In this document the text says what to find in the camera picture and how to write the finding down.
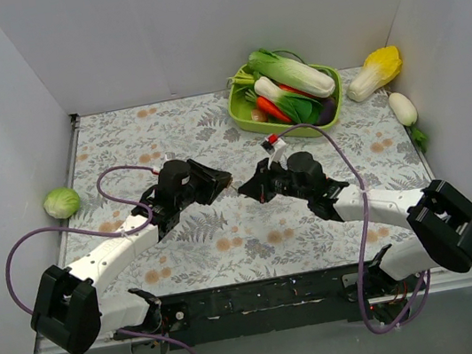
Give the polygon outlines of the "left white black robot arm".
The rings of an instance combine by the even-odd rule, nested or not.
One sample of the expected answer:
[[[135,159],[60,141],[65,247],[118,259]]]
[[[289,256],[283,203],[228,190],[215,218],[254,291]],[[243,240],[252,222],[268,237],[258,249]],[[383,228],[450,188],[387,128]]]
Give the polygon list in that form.
[[[177,226],[181,212],[210,205],[231,184],[227,171],[194,160],[167,161],[114,237],[66,268],[51,266],[41,277],[31,327],[70,354],[83,354],[106,333],[118,329],[157,333],[164,323],[161,299],[142,289],[105,298],[105,290]]]

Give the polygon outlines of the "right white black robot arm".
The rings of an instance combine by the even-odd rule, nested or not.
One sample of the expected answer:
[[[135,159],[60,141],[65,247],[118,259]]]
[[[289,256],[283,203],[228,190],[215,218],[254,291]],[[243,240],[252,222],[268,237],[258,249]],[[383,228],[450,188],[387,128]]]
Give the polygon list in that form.
[[[472,266],[472,202],[442,180],[424,189],[364,192],[327,177],[310,153],[297,152],[285,165],[268,159],[258,162],[239,193],[260,203],[277,194],[302,199],[324,220],[366,219],[412,230],[411,239],[380,251],[366,268],[381,294],[393,294],[405,278],[420,271],[444,267],[465,273]]]

